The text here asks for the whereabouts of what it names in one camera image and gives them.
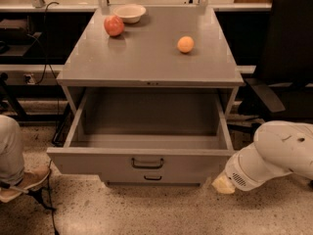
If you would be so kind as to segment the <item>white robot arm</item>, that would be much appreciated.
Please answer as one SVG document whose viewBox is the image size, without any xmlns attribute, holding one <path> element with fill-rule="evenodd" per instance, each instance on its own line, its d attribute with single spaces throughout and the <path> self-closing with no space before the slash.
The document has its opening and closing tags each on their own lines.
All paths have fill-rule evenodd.
<svg viewBox="0 0 313 235">
<path fill-rule="evenodd" d="M 273 120 L 256 129 L 252 143 L 228 160 L 212 186 L 233 194 L 292 173 L 313 179 L 313 125 Z"/>
</svg>

